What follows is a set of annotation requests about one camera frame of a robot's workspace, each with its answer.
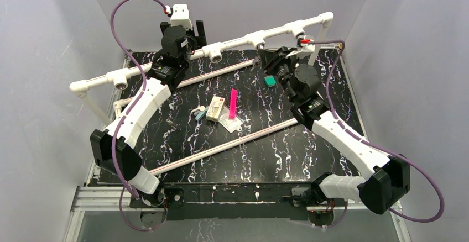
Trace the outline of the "chrome water faucet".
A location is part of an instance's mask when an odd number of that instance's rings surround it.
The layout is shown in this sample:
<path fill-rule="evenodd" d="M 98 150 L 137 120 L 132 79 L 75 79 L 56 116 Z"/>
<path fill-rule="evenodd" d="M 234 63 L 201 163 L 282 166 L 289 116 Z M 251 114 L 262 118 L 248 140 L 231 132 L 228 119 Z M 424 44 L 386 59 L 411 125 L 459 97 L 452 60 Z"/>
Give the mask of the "chrome water faucet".
<path fill-rule="evenodd" d="M 263 60 L 264 60 L 264 43 L 259 43 L 255 46 L 256 50 L 256 56 L 253 60 L 253 65 L 254 66 L 263 66 Z"/>

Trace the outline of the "white PVC pipe frame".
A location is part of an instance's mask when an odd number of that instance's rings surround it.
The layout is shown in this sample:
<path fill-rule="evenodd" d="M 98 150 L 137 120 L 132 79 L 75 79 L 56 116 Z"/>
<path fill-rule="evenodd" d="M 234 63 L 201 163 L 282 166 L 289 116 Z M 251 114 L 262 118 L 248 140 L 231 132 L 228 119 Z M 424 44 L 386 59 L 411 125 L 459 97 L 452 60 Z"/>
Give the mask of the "white PVC pipe frame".
<path fill-rule="evenodd" d="M 218 63 L 222 60 L 223 51 L 249 44 L 255 47 L 259 43 L 264 43 L 264 48 L 270 50 L 276 50 L 280 47 L 294 48 L 297 46 L 297 37 L 304 35 L 306 27 L 321 24 L 320 34 L 325 35 L 332 20 L 333 14 L 326 12 L 306 20 L 297 20 L 269 30 L 256 31 L 241 38 L 209 44 L 195 50 L 190 55 L 190 61 L 201 57 L 208 57 L 211 62 Z M 142 84 L 144 84 L 145 73 L 149 71 L 151 65 L 152 62 L 145 65 L 136 64 L 133 68 L 111 71 L 104 76 L 73 82 L 69 88 L 75 95 L 85 100 L 89 89 L 108 82 L 112 82 L 116 87 L 126 86 L 128 79 L 135 75 L 141 75 Z M 93 102 L 89 102 L 88 106 L 102 119 L 106 127 L 114 121 L 110 120 Z"/>

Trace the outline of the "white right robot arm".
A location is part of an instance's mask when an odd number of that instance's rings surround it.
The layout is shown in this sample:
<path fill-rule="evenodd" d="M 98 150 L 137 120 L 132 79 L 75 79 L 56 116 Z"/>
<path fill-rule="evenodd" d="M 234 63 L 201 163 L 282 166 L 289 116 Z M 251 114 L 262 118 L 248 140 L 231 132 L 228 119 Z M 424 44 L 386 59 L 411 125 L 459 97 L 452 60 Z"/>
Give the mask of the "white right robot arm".
<path fill-rule="evenodd" d="M 360 172 L 360 176 L 325 173 L 304 194 L 290 200 L 313 200 L 320 206 L 335 198 L 362 202 L 375 214 L 383 214 L 410 190 L 410 166 L 366 144 L 350 127 L 336 119 L 318 93 L 322 85 L 316 68 L 301 63 L 296 48 L 257 50 L 264 73 L 274 76 L 284 90 L 299 124 L 322 137 Z"/>

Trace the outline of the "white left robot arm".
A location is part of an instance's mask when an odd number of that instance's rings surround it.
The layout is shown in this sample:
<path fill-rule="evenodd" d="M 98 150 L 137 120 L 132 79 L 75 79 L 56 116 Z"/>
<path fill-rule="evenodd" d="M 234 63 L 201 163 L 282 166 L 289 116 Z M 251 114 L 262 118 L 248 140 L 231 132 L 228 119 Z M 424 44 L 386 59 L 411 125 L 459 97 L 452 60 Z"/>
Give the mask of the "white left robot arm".
<path fill-rule="evenodd" d="M 145 73 L 145 83 L 119 117 L 90 136 L 96 165 L 119 176 L 137 194 L 143 193 L 152 207 L 163 204 L 165 192 L 158 187 L 159 180 L 144 167 L 134 147 L 150 118 L 184 79 L 190 55 L 206 46 L 203 21 L 197 20 L 196 27 L 187 30 L 182 25 L 161 23 L 162 49 L 155 53 Z"/>

